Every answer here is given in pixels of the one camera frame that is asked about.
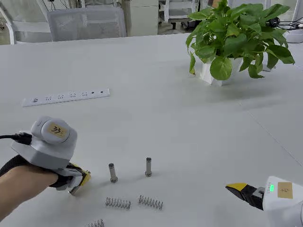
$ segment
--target electrical outlet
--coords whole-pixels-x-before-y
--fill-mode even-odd
[[[45,105],[52,103],[62,103],[83,99],[91,98],[102,98],[110,96],[109,88],[107,89],[95,89],[89,91],[72,91],[60,94],[53,94],[47,96],[35,96],[33,98],[25,98],[22,106],[34,106],[34,105]]]

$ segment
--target metal pin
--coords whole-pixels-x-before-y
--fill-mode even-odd
[[[114,163],[110,163],[108,165],[108,167],[109,167],[109,172],[110,172],[110,181],[111,181],[111,183],[116,183],[118,181],[118,177],[115,172]]]
[[[152,169],[151,169],[152,162],[151,162],[151,160],[152,159],[150,157],[146,158],[146,171],[145,171],[146,176],[151,176],[152,175]]]
[[[74,187],[73,189],[71,189],[70,191],[68,191],[71,195],[75,195],[76,191],[80,188],[80,185]]]

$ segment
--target steel spring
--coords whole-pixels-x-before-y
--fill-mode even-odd
[[[159,200],[154,200],[149,197],[144,197],[143,195],[140,195],[139,197],[139,204],[144,204],[146,206],[154,207],[159,210],[162,210],[163,202]]]
[[[125,201],[125,200],[121,200],[121,199],[114,199],[114,198],[110,198],[107,197],[106,198],[106,202],[105,204],[107,206],[111,206],[111,207],[118,207],[118,208],[123,208],[123,209],[130,209],[131,207],[131,202],[130,201]]]
[[[104,222],[102,219],[99,219],[95,223],[88,224],[87,227],[104,227]]]

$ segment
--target white pot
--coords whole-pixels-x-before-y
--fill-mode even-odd
[[[210,74],[210,66],[212,64],[211,62],[202,63],[202,66],[196,70],[196,74],[197,74],[197,76],[200,76],[200,78],[202,80],[204,80],[205,82],[207,82],[208,84],[219,85],[219,86],[226,85],[226,84],[230,83],[233,76],[237,72],[239,72],[242,58],[237,58],[237,59],[232,58],[231,61],[232,61],[232,74],[228,80],[216,80],[215,78],[212,77],[212,75]]]

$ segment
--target human arm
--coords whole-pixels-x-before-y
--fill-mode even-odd
[[[9,170],[0,177],[0,221],[57,180],[57,174],[36,166],[17,166]]]

